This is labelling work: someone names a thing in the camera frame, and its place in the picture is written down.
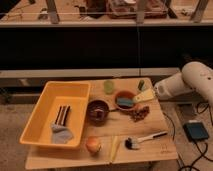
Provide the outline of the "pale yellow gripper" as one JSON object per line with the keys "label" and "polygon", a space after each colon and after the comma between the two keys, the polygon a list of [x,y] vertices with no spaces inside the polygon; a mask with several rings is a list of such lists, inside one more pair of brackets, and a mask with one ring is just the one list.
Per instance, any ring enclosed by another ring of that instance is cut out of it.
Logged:
{"label": "pale yellow gripper", "polygon": [[154,98],[155,98],[155,92],[153,89],[149,88],[135,95],[133,97],[133,102],[140,103],[140,102],[153,100]]}

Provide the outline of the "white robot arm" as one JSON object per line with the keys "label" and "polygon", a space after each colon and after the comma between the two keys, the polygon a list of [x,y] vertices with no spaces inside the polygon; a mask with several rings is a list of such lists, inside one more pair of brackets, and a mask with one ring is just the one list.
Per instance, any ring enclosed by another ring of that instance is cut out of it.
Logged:
{"label": "white robot arm", "polygon": [[213,107],[213,69],[201,62],[189,62],[180,72],[134,96],[133,102],[149,101],[155,97],[167,100],[192,91],[200,94]]}

